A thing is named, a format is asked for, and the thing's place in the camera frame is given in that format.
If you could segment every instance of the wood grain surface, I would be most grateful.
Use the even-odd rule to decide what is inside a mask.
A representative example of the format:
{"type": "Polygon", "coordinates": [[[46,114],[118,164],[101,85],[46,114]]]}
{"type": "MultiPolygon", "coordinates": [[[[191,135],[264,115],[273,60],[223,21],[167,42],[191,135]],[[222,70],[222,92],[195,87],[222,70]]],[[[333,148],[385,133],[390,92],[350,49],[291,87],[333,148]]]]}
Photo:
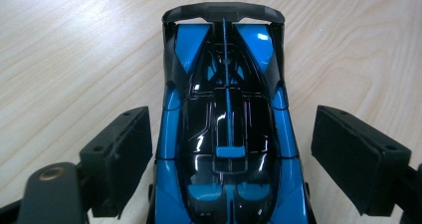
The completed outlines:
{"type": "MultiPolygon", "coordinates": [[[[31,173],[79,161],[117,115],[149,106],[153,143],[163,95],[161,16],[205,1],[271,6],[286,17],[285,68],[295,134],[318,223],[359,216],[311,156],[317,105],[353,113],[422,162],[422,0],[0,0],[0,206],[31,173]]],[[[144,223],[152,164],[121,220],[144,223]]]]}

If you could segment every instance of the toy car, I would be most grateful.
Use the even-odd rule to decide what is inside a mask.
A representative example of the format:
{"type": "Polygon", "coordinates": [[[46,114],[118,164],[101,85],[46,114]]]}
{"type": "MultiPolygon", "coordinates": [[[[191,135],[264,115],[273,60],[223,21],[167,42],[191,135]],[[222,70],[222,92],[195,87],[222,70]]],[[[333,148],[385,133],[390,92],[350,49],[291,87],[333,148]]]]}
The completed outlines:
{"type": "MultiPolygon", "coordinates": [[[[147,223],[316,223],[284,82],[283,15],[246,3],[162,18],[165,92],[147,223]],[[179,23],[202,18],[206,23],[179,23]],[[264,21],[239,23],[243,18],[264,21]]],[[[422,164],[353,115],[318,107],[312,152],[360,214],[422,222],[422,164]]],[[[124,112],[81,162],[33,173],[0,223],[87,223],[121,215],[152,156],[148,108],[124,112]]]]}
{"type": "Polygon", "coordinates": [[[165,93],[147,222],[314,223],[284,82],[283,15],[201,3],[162,22],[165,93]],[[193,18],[207,23],[178,23],[193,18]]]}

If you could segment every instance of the screw hole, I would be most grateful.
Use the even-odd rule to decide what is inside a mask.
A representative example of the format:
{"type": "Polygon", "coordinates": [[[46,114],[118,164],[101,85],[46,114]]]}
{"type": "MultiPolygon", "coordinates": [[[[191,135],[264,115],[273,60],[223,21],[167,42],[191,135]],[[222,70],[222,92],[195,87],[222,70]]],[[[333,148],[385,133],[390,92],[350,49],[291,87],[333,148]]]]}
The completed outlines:
{"type": "Polygon", "coordinates": [[[94,151],[102,151],[103,149],[105,149],[103,146],[94,147],[94,151]]]}
{"type": "Polygon", "coordinates": [[[43,173],[41,173],[40,180],[50,181],[63,175],[64,172],[65,172],[65,168],[63,167],[52,167],[48,170],[45,170],[43,173]]]}

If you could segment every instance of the blue body panel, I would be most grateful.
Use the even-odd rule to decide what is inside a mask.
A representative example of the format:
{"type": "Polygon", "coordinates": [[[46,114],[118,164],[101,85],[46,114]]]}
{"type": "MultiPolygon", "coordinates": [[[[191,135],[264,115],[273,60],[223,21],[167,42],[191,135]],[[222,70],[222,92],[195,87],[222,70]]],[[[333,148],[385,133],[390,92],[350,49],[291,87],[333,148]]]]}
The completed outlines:
{"type": "Polygon", "coordinates": [[[272,223],[308,223],[301,161],[297,158],[282,160],[282,174],[272,223]]]}
{"type": "Polygon", "coordinates": [[[268,29],[264,24],[236,24],[243,40],[258,65],[259,71],[265,74],[274,54],[273,44],[268,29]]]}
{"type": "Polygon", "coordinates": [[[158,157],[167,159],[174,158],[175,155],[181,101],[177,90],[169,87],[165,90],[164,97],[158,157]]]}
{"type": "Polygon", "coordinates": [[[195,199],[200,201],[215,201],[223,192],[222,186],[217,183],[189,185],[188,190],[195,199]]]}
{"type": "Polygon", "coordinates": [[[298,156],[298,147],[296,145],[295,134],[293,133],[289,110],[280,111],[274,109],[274,117],[276,119],[282,157],[291,158],[298,156]]]}
{"type": "Polygon", "coordinates": [[[250,201],[258,201],[263,199],[270,192],[269,184],[251,184],[247,182],[242,182],[236,185],[239,195],[250,201]]]}
{"type": "Polygon", "coordinates": [[[271,105],[276,110],[284,110],[289,107],[285,90],[282,87],[277,86],[271,105]]]}
{"type": "Polygon", "coordinates": [[[192,63],[209,29],[209,24],[179,25],[175,51],[186,73],[190,72],[192,63]]]}
{"type": "Polygon", "coordinates": [[[155,223],[190,223],[180,194],[174,160],[157,160],[156,165],[155,223]]]}

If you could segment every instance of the black plastic part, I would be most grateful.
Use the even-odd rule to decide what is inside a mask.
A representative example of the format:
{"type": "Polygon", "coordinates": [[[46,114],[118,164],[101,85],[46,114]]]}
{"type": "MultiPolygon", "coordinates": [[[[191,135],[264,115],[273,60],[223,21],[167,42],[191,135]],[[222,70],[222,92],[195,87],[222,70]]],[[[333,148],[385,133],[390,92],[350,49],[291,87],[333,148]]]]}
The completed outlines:
{"type": "Polygon", "coordinates": [[[154,185],[152,183],[148,185],[148,201],[151,201],[152,189],[153,188],[154,188],[154,185]]]}
{"type": "Polygon", "coordinates": [[[74,164],[52,164],[31,175],[22,199],[18,224],[76,224],[86,220],[74,164]]]}
{"type": "Polygon", "coordinates": [[[84,212],[88,212],[93,203],[93,190],[95,190],[95,187],[93,186],[92,179],[88,176],[84,176],[81,163],[77,164],[77,172],[84,212]]]}
{"type": "Polygon", "coordinates": [[[93,187],[93,215],[120,215],[152,156],[148,108],[121,114],[81,152],[84,176],[93,187]]]}
{"type": "MultiPolygon", "coordinates": [[[[227,146],[227,122],[218,124],[219,117],[226,113],[226,95],[231,100],[232,129],[236,133],[233,135],[233,145],[245,146],[248,153],[278,153],[277,131],[265,78],[254,66],[246,46],[242,43],[227,44],[231,84],[226,89],[221,82],[226,76],[224,47],[212,44],[211,38],[206,39],[207,43],[199,52],[195,71],[186,80],[187,94],[182,95],[182,141],[178,145],[178,156],[215,154],[216,147],[227,146]]],[[[237,33],[228,35],[230,42],[240,39],[237,33]]]]}
{"type": "Polygon", "coordinates": [[[272,98],[275,94],[275,88],[281,87],[284,90],[284,95],[289,106],[288,95],[285,84],[285,55],[284,55],[284,32],[285,25],[272,23],[268,26],[269,33],[273,41],[275,56],[270,61],[265,77],[268,84],[268,89],[272,98]]]}
{"type": "Polygon", "coordinates": [[[171,33],[176,28],[174,24],[170,24],[167,30],[164,30],[164,40],[167,43],[164,45],[164,81],[167,87],[175,87],[180,94],[184,93],[184,83],[187,73],[184,71],[176,52],[174,51],[174,44],[176,41],[176,34],[171,33]]]}
{"type": "Polygon", "coordinates": [[[397,181],[394,199],[404,211],[401,224],[422,223],[422,164],[417,171],[407,167],[397,181]]]}
{"type": "Polygon", "coordinates": [[[252,18],[275,23],[284,23],[285,17],[275,9],[263,5],[241,2],[207,2],[180,6],[162,16],[163,23],[203,18],[207,22],[239,22],[252,18]]]}
{"type": "Polygon", "coordinates": [[[10,203],[0,208],[0,223],[12,224],[18,220],[19,209],[21,208],[21,200],[10,203]]]}
{"type": "Polygon", "coordinates": [[[408,148],[347,112],[319,106],[312,153],[360,214],[391,215],[408,148]]]}

